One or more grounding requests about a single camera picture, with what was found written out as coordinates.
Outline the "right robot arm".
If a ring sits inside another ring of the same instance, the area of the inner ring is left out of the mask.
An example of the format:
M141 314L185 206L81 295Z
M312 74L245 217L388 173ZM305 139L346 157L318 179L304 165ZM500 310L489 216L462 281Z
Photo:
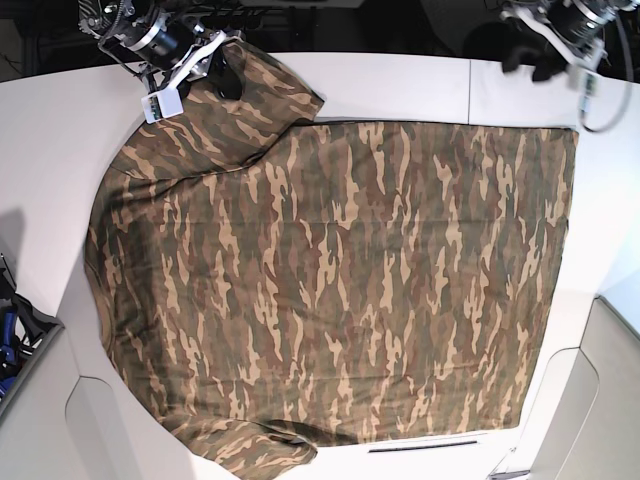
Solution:
M220 38L242 40L239 30L205 24L205 1L80 1L79 28L101 53L140 80L149 93L169 85L197 51Z

